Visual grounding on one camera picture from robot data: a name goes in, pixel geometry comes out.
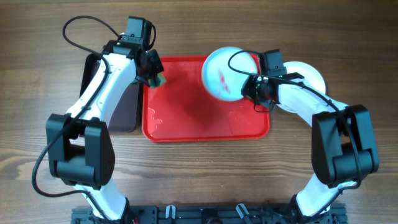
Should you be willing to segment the red plastic tray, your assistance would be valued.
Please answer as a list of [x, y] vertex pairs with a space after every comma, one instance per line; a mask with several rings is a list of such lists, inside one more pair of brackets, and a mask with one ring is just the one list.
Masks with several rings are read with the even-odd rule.
[[162, 57], [166, 82], [144, 88], [142, 132], [153, 142], [257, 139], [270, 130], [267, 113], [250, 100], [221, 101], [201, 81], [206, 56]]

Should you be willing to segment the green yellow sponge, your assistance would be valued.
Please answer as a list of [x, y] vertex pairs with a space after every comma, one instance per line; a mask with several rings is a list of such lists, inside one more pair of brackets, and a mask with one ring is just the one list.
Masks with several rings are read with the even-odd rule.
[[156, 77], [149, 79], [149, 86], [151, 88], [158, 88], [166, 82], [165, 77], [163, 74], [158, 73]]

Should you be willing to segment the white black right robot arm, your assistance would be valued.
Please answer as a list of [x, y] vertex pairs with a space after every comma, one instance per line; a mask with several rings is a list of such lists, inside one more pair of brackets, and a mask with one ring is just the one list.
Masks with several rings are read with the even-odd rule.
[[255, 105], [284, 105], [312, 129], [314, 174], [292, 197], [298, 222], [310, 222], [327, 213], [346, 190], [358, 189], [379, 168], [369, 111], [349, 106], [312, 87], [297, 72], [270, 77], [250, 75], [241, 92]]

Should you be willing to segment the white ceramic plate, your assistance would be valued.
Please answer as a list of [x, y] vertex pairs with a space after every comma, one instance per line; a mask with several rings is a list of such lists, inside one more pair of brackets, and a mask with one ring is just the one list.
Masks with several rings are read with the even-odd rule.
[[[311, 65], [304, 62], [291, 61], [285, 62], [284, 67], [287, 69], [287, 73], [297, 72], [304, 76], [303, 82], [305, 86], [316, 90], [322, 95], [326, 95], [325, 81], [319, 71]], [[303, 119], [304, 117], [311, 118], [313, 114], [317, 113], [313, 106], [299, 104], [309, 97], [310, 91], [302, 90], [296, 85], [282, 84], [280, 87], [282, 88], [279, 92], [282, 94], [282, 104], [278, 104], [279, 108], [290, 113], [296, 113], [296, 109], [298, 109], [298, 115]]]

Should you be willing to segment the dark brown tray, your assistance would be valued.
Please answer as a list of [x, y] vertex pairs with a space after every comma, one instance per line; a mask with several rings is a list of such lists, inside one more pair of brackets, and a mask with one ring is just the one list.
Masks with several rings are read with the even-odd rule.
[[[84, 93], [93, 79], [100, 65], [100, 58], [89, 54], [85, 60], [81, 81], [80, 96]], [[142, 96], [141, 84], [130, 84], [124, 91], [113, 115], [108, 129], [112, 132], [133, 132], [142, 123]]]

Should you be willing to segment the light blue ceramic plate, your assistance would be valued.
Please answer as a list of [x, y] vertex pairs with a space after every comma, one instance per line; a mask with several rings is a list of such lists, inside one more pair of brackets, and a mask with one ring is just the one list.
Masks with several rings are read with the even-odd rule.
[[201, 79], [206, 91], [221, 101], [243, 99], [241, 90], [249, 78], [248, 75], [235, 72], [228, 66], [229, 59], [237, 47], [222, 47], [212, 52], [205, 60], [201, 70]]

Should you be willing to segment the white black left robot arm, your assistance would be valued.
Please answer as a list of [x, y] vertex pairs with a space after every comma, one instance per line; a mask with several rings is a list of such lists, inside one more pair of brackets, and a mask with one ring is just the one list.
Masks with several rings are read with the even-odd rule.
[[50, 173], [83, 194], [100, 223], [134, 223], [128, 199], [112, 174], [115, 153], [108, 126], [125, 90], [133, 83], [159, 86], [164, 71], [156, 50], [117, 50], [96, 57], [90, 82], [65, 114], [46, 123]]

